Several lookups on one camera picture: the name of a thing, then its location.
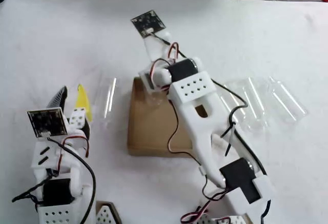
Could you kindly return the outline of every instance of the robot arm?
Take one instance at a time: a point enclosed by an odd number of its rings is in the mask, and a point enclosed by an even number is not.
[[[170,35],[154,11],[131,21],[144,38],[152,60],[152,65],[139,73],[147,92],[152,95],[154,92],[168,91],[168,99],[178,117],[183,120],[192,141],[193,151],[201,164],[201,173],[219,191],[224,189],[227,192],[221,201],[210,205],[210,216],[218,219],[261,209],[271,199],[273,187],[266,175],[257,174],[262,166],[234,126],[227,135],[230,135],[229,143],[236,149],[240,159],[219,166],[212,158],[212,141],[224,140],[220,135],[230,124],[216,87],[202,62],[197,58],[186,58],[177,44],[169,43]],[[170,57],[172,49],[179,53],[174,59]],[[260,222],[259,216],[248,216],[253,223]]]
[[[222,134],[229,125],[214,83],[206,71],[198,71],[197,63],[202,66],[200,60],[187,58],[179,64],[169,65],[165,71],[157,70],[154,85],[159,86],[156,81],[170,85],[168,99],[183,120],[193,150],[201,163],[201,172],[218,188],[228,191],[221,201],[211,205],[209,210],[212,216],[244,215],[270,200],[273,187],[266,175],[255,175],[259,172],[256,159],[234,134],[229,142],[240,159],[224,167],[215,163],[212,158],[212,139],[224,140],[217,134]]]
[[[29,111],[28,115],[38,138],[34,148],[32,169],[37,185],[13,199],[31,198],[39,223],[95,224],[95,178],[90,167],[79,155],[89,153],[88,98],[81,85],[70,119],[63,114],[67,89],[63,87],[44,110]],[[84,184],[83,166],[93,174],[93,186]]]

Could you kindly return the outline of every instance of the black wire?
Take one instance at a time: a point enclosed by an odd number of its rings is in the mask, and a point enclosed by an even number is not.
[[[187,151],[172,151],[172,150],[171,150],[171,145],[170,145],[170,143],[171,143],[172,138],[175,136],[176,132],[178,131],[178,128],[179,128],[179,117],[178,117],[178,114],[176,113],[176,109],[175,109],[175,107],[174,107],[174,105],[173,105],[173,103],[172,103],[171,100],[169,100],[169,103],[170,103],[170,105],[172,105],[172,108],[173,108],[173,111],[174,111],[174,114],[175,114],[175,118],[176,118],[176,127],[175,127],[174,132],[171,134],[171,136],[170,136],[170,138],[169,138],[169,140],[168,140],[168,143],[167,143],[168,151],[169,151],[170,153],[172,153],[172,154],[186,154],[186,155],[190,156],[192,159],[194,159],[195,162],[197,162],[198,165],[201,166],[200,162],[199,162],[199,161],[198,161],[198,160],[197,160],[197,159],[196,159],[191,153],[189,153],[189,152],[187,152]]]
[[[94,197],[95,197],[95,194],[96,194],[96,176],[94,175],[94,172],[92,171],[92,168],[79,155],[77,155],[75,152],[73,152],[72,150],[68,149],[67,147],[63,146],[61,143],[59,143],[59,142],[57,142],[57,141],[55,141],[51,138],[48,138],[47,140],[56,143],[64,151],[68,152],[69,154],[74,156],[76,159],[78,159],[88,169],[88,171],[91,174],[91,177],[92,177],[92,196],[91,196],[88,208],[87,208],[87,210],[86,210],[86,212],[85,212],[85,214],[84,214],[84,216],[83,216],[83,218],[80,222],[80,224],[84,224],[86,222],[87,218],[88,218],[88,215],[89,215],[90,211],[91,211],[93,201],[94,201]]]
[[[203,194],[203,196],[208,199],[209,201],[219,201],[221,200],[221,198],[215,198],[216,196],[218,195],[221,195],[221,194],[226,194],[228,193],[228,190],[224,190],[222,192],[218,192],[218,193],[215,193],[212,197],[208,197],[206,194],[205,194],[205,188],[207,186],[207,183],[208,183],[208,178],[207,178],[207,175],[205,175],[205,179],[206,179],[206,182],[205,182],[205,185],[203,186],[203,188],[201,189],[201,192]]]
[[[157,39],[159,39],[160,41],[162,41],[164,44],[166,44],[166,45],[168,45],[168,46],[171,45],[170,42],[168,42],[167,40],[165,40],[165,39],[163,39],[163,38],[157,36],[157,35],[154,34],[154,33],[150,33],[150,35],[153,36],[153,37],[155,37],[155,38],[157,38]],[[179,54],[180,54],[182,57],[186,57],[181,51],[179,51]],[[234,115],[234,113],[235,113],[238,109],[248,107],[248,104],[247,104],[247,102],[246,102],[241,96],[239,96],[237,93],[231,91],[229,88],[227,88],[227,87],[225,87],[224,85],[222,85],[222,84],[216,82],[215,80],[213,80],[213,79],[211,79],[211,80],[212,80],[212,82],[213,82],[214,84],[216,84],[216,85],[218,85],[219,87],[223,88],[224,90],[228,91],[229,93],[231,93],[232,95],[234,95],[235,97],[237,97],[239,100],[241,100],[241,101],[244,103],[243,105],[236,106],[235,108],[233,108],[233,109],[231,110],[231,112],[230,112],[230,114],[229,114],[229,128],[228,128],[228,129],[227,129],[227,130],[221,135],[221,137],[223,137],[223,136],[225,136],[225,135],[226,135],[226,134],[232,129],[232,127],[233,127],[233,125],[234,125],[234,122],[233,122],[233,115]],[[253,152],[253,150],[247,145],[247,143],[245,142],[245,140],[240,136],[240,134],[238,133],[238,131],[237,131],[236,129],[235,129],[235,135],[236,135],[236,137],[240,140],[240,142],[242,143],[242,145],[246,148],[246,150],[248,150],[248,152],[249,152],[250,155],[253,157],[253,159],[255,160],[255,162],[258,164],[258,166],[259,166],[260,170],[262,171],[262,173],[263,173],[264,175],[267,175],[267,172],[266,172],[266,170],[264,169],[264,167],[263,167],[261,161],[260,161],[260,160],[258,159],[258,157],[255,155],[255,153]],[[230,147],[231,147],[231,144],[228,145],[228,148],[227,148],[226,154],[229,152]],[[206,187],[206,185],[207,185],[207,181],[208,181],[208,179],[207,179],[207,176],[206,176],[206,183],[205,183],[205,185],[204,185],[204,187],[203,187],[203,190],[202,190],[203,195],[204,195],[204,197],[206,197],[206,198],[208,198],[208,197],[204,194],[204,189],[205,189],[205,187]],[[270,210],[270,205],[271,205],[271,200],[269,200],[269,201],[266,203],[265,211],[264,211],[264,212],[262,213],[262,215],[261,215],[261,224],[264,224],[264,217],[267,216],[267,214],[268,214],[268,212],[269,212],[269,210]]]
[[[155,37],[156,39],[159,39],[160,41],[162,41],[162,42],[163,42],[165,45],[167,45],[167,46],[170,46],[170,45],[171,45],[170,42],[168,42],[167,40],[165,40],[165,39],[163,39],[163,38],[157,36],[157,35],[154,34],[154,33],[149,33],[149,35]],[[187,58],[187,57],[186,57],[186,56],[185,56],[180,50],[179,50],[179,54],[180,54],[182,57]]]
[[[226,192],[224,193],[216,193],[214,196],[218,196],[220,195],[220,197],[216,200],[216,201],[220,201],[221,199],[224,198],[224,196],[226,195]],[[187,213],[185,215],[183,215],[181,218],[180,218],[180,223],[181,224],[189,224],[189,223],[200,223],[199,220],[201,218],[201,216],[204,214],[204,213],[207,213],[207,210],[206,208],[208,207],[208,204],[211,202],[211,200],[207,201],[207,203],[205,203],[205,205],[203,205],[201,208],[197,208],[195,212],[190,212],[190,213]]]
[[[233,108],[229,114],[229,128],[221,135],[221,137],[225,136],[227,134],[227,132],[233,127],[234,125],[234,122],[232,120],[233,118],[233,115],[234,115],[234,112],[236,112],[238,109],[241,109],[241,108],[246,108],[248,107],[248,104],[247,102],[242,98],[240,97],[237,93],[231,91],[230,89],[228,89],[227,87],[225,87],[224,85],[216,82],[215,80],[212,79],[212,82],[218,86],[220,86],[221,88],[225,89],[226,91],[228,91],[229,93],[233,94],[234,96],[236,96],[238,99],[240,99],[244,104],[243,105],[240,105],[240,106],[236,106],[235,108]],[[253,159],[255,160],[256,164],[258,165],[258,167],[260,168],[260,170],[262,171],[262,173],[264,175],[267,175],[267,172],[265,170],[265,168],[263,167],[260,159],[256,156],[256,154],[254,153],[254,151],[248,146],[248,144],[245,142],[245,140],[240,136],[240,134],[238,133],[238,131],[235,129],[235,135],[236,137],[239,139],[239,141],[241,142],[241,144],[246,148],[246,150],[250,153],[250,155],[253,157]],[[264,224],[264,217],[267,216],[269,210],[270,210],[270,205],[271,205],[271,200],[269,200],[267,203],[266,203],[266,208],[265,208],[265,211],[262,213],[261,215],[261,224]]]
[[[33,192],[34,190],[36,190],[38,187],[41,187],[43,186],[45,183],[47,183],[49,180],[51,180],[51,178],[53,177],[53,175],[48,175],[47,178],[45,178],[44,180],[42,180],[39,184],[36,184],[35,186],[31,187],[29,190],[23,192],[22,194],[14,197],[11,202],[16,202],[18,200],[21,200],[21,199],[31,199],[34,203],[36,204],[40,204],[42,202],[38,201],[36,199],[36,197],[34,195],[31,194],[31,192]]]

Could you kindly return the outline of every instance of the cardboard piece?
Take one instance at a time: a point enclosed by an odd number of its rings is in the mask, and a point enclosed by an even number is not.
[[[128,150],[134,156],[188,157],[186,154],[172,154],[167,143],[176,128],[176,117],[166,94],[160,94],[163,101],[152,106],[146,102],[146,93],[140,78],[133,81],[129,130]],[[171,142],[173,151],[192,153],[191,141],[179,121],[179,129]]]

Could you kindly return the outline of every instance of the white surface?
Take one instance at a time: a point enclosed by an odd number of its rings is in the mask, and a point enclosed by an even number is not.
[[[97,199],[114,202],[124,223],[178,223],[197,206],[204,178],[192,160],[127,155],[132,79],[149,64],[130,19],[151,9],[181,50],[199,56],[216,80],[271,75],[307,107],[310,114],[297,126],[272,126],[269,134],[247,139],[277,190],[265,223],[324,223],[328,5],[230,0],[0,4],[0,222],[37,223],[33,203],[10,201],[35,184],[35,137],[26,110],[44,108],[67,85],[67,114],[77,85],[89,90],[100,69],[118,77],[119,89],[113,122],[106,130],[94,123],[91,131],[88,162],[97,177]]]

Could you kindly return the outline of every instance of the circuit board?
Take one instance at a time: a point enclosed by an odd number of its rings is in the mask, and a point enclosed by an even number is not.
[[[51,136],[67,134],[63,112],[60,107],[28,111],[27,114],[37,138],[42,137],[42,133],[46,132],[50,132]]]
[[[131,19],[131,22],[143,38],[149,36],[146,32],[147,29],[152,28],[154,30],[153,33],[157,33],[158,31],[166,28],[164,23],[159,19],[158,15],[153,10]]]

